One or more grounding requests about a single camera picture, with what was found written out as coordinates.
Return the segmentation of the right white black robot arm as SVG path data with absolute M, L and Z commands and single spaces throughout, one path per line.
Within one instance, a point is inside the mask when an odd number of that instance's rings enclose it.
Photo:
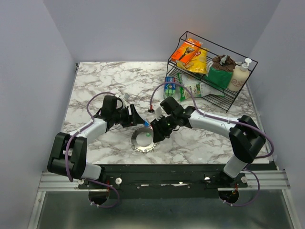
M 160 106 L 167 116 L 162 115 L 161 111 L 155 111 L 155 119 L 151 121 L 154 143 L 169 138 L 177 127 L 203 129 L 230 140 L 234 154 L 219 175 L 219 181 L 225 187 L 236 182 L 237 175 L 255 160 L 266 143 L 263 132 L 247 115 L 233 119 L 212 115 L 196 106 L 184 108 L 172 97 L 163 100 Z

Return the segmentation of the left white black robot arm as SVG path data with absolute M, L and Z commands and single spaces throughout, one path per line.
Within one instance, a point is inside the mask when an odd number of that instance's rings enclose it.
M 60 132 L 55 136 L 47 170 L 51 173 L 74 179 L 89 179 L 94 188 L 102 188 L 106 177 L 102 167 L 87 162 L 87 146 L 114 125 L 123 128 L 144 125 L 133 104 L 127 105 L 122 97 L 106 95 L 102 107 L 84 126 L 70 133 Z

